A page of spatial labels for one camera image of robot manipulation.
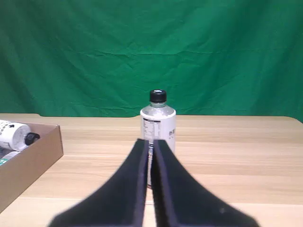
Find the cardboard box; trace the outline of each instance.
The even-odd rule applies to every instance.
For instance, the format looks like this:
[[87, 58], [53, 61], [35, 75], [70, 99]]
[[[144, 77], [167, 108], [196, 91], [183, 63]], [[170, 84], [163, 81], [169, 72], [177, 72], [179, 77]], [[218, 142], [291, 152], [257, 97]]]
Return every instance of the cardboard box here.
[[63, 156], [59, 125], [20, 123], [41, 138], [0, 166], [0, 213]]

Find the green backdrop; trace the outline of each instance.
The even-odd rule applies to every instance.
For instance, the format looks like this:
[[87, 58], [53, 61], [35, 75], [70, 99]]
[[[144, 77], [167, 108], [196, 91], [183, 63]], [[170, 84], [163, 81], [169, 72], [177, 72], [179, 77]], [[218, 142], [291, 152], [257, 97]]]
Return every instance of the green backdrop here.
[[5, 0], [0, 112], [303, 121], [302, 0]]

